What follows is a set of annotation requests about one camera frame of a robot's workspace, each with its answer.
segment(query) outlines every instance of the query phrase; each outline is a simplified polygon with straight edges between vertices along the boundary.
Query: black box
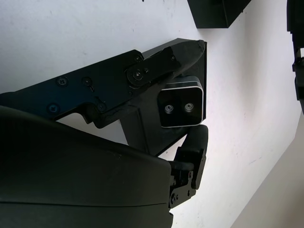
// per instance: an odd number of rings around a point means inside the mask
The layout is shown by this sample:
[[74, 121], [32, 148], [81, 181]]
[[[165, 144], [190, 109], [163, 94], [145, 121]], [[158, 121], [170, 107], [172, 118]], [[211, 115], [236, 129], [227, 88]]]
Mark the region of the black box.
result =
[[251, 0], [188, 0], [198, 29], [229, 28]]

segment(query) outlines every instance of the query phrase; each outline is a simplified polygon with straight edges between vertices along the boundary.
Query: white backdrop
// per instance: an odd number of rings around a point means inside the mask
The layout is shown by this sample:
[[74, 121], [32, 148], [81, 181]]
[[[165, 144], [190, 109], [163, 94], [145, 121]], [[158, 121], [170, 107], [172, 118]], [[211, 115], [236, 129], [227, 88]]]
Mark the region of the white backdrop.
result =
[[[295, 136], [286, 0], [252, 0], [229, 29], [197, 30], [186, 0], [0, 0], [0, 93], [175, 38], [208, 42], [208, 161], [174, 228], [229, 228]], [[106, 130], [70, 126], [125, 143]], [[175, 147], [162, 157], [174, 157]]]

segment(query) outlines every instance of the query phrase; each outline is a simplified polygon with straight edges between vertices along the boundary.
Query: hex bolt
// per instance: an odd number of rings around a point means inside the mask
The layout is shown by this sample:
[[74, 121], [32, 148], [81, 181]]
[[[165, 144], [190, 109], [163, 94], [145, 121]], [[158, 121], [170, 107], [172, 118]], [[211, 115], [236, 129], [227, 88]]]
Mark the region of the hex bolt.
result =
[[92, 85], [92, 79], [90, 79], [89, 77], [83, 77], [81, 79], [82, 84], [84, 84], [85, 86], [91, 86]]
[[59, 112], [59, 106], [57, 104], [49, 104], [47, 106], [47, 110], [52, 113], [52, 114], [55, 114], [55, 113], [58, 113]]
[[56, 79], [56, 84], [60, 87], [66, 87], [68, 85], [68, 79], [66, 77], [59, 77]]
[[105, 103], [99, 103], [98, 105], [97, 105], [97, 109], [100, 111], [100, 112], [104, 112], [104, 111], [106, 111], [106, 105], [105, 105]]
[[133, 72], [133, 78], [134, 78], [136, 81], [142, 80], [143, 76], [142, 76], [142, 74], [141, 74], [141, 71], [140, 71], [140, 70], [136, 70], [135, 72]]
[[169, 104], [169, 105], [167, 105], [166, 107], [165, 107], [165, 113], [166, 114], [171, 114], [172, 113], [172, 111], [173, 111], [173, 106], [171, 105], [171, 104]]
[[172, 194], [172, 196], [171, 196], [171, 204], [174, 204], [175, 201], [176, 201], [175, 194]]
[[140, 55], [136, 55], [134, 60], [135, 60], [136, 63], [140, 63], [143, 59]]
[[188, 103], [185, 105], [185, 111], [187, 113], [191, 113], [193, 111], [194, 105], [192, 103]]

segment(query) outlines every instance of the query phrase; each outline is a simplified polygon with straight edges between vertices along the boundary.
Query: white wall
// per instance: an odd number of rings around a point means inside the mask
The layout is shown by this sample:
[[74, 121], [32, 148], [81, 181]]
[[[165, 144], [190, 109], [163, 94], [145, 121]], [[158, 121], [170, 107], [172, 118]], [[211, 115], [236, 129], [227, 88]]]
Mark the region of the white wall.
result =
[[[172, 210], [173, 227], [229, 228], [294, 138], [285, 0], [252, 0], [216, 30], [197, 30], [186, 0], [1, 0], [0, 34], [0, 93], [177, 37], [208, 41], [208, 161], [197, 195]], [[125, 142], [119, 123], [102, 131], [79, 121], [63, 122]]]
[[294, 141], [231, 228], [304, 227], [304, 116]]

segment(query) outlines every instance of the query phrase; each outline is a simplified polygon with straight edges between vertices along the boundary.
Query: black curved cover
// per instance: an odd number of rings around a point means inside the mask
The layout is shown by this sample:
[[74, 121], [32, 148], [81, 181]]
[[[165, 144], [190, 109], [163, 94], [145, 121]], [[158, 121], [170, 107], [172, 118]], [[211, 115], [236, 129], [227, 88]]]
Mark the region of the black curved cover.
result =
[[171, 227], [170, 164], [0, 106], [0, 227]]

